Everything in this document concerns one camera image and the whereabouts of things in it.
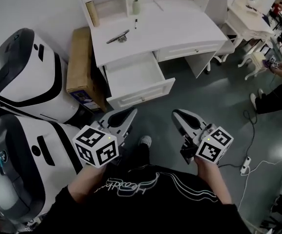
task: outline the gray floor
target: gray floor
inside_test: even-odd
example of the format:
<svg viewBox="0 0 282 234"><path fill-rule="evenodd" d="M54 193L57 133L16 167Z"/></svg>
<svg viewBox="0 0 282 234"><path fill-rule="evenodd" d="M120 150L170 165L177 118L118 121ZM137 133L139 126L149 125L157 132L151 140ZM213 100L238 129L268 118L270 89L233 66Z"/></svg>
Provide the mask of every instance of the gray floor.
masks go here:
<svg viewBox="0 0 282 234"><path fill-rule="evenodd" d="M243 111L254 111L249 102L249 93L259 87L266 93L274 89L282 80L273 79L270 72L256 78L244 80L250 72L249 67L237 68L243 51L237 50L222 65L211 62L210 75L201 74L195 79L184 58L160 63L165 78L175 78L175 84L168 96L137 105L138 114L133 123L133 131L126 147L134 145L142 135L152 137L150 159L152 164L178 171L196 174L195 164L187 165L180 155L182 137L171 120L174 109L186 109L199 114L208 123L224 127L234 137L234 142L220 164L241 165L245 150L252 138L251 124L243 117ZM277 162L282 159L282 111L258 116L256 137L249 151L251 168L261 160ZM239 169L222 167L221 172L236 205L240 203L245 176ZM253 172L240 209L241 215L259 226L268 215L272 202L279 191L282 176L282 162L277 165L262 164Z"/></svg>

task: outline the shoe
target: shoe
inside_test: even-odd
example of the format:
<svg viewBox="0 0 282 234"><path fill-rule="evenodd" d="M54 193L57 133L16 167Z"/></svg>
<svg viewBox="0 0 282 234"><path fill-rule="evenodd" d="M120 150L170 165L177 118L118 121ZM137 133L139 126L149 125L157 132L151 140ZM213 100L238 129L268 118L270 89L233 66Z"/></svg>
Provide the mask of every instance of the shoe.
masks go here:
<svg viewBox="0 0 282 234"><path fill-rule="evenodd" d="M151 146L151 137L150 136L143 136L139 140L139 145L146 144L148 147Z"/></svg>
<svg viewBox="0 0 282 234"><path fill-rule="evenodd" d="M254 93L251 93L250 94L250 100L251 100L251 103L254 107L255 110L257 110L257 105L256 105L256 95Z"/></svg>
<svg viewBox="0 0 282 234"><path fill-rule="evenodd" d="M262 95L264 95L264 92L261 88L258 90L259 98L262 99Z"/></svg>

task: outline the white desk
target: white desk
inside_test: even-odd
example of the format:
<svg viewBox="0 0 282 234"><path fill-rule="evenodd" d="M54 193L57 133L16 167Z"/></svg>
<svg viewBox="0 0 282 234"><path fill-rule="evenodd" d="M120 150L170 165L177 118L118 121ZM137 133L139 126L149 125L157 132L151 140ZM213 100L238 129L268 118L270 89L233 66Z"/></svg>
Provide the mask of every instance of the white desk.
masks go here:
<svg viewBox="0 0 282 234"><path fill-rule="evenodd" d="M234 45L237 47L242 40L261 39L262 43L257 47L265 44L265 41L274 35L273 30L262 18L262 14L254 15L242 10L240 7L231 6L227 12L227 25L236 33Z"/></svg>
<svg viewBox="0 0 282 234"><path fill-rule="evenodd" d="M107 101L114 109L169 93L175 79L165 80L158 62L186 57L198 77L227 40L193 1L157 2L163 11L154 2L148 2L142 5L138 16L91 29L96 64L100 70L105 68L112 93ZM106 44L128 29L126 42Z"/></svg>

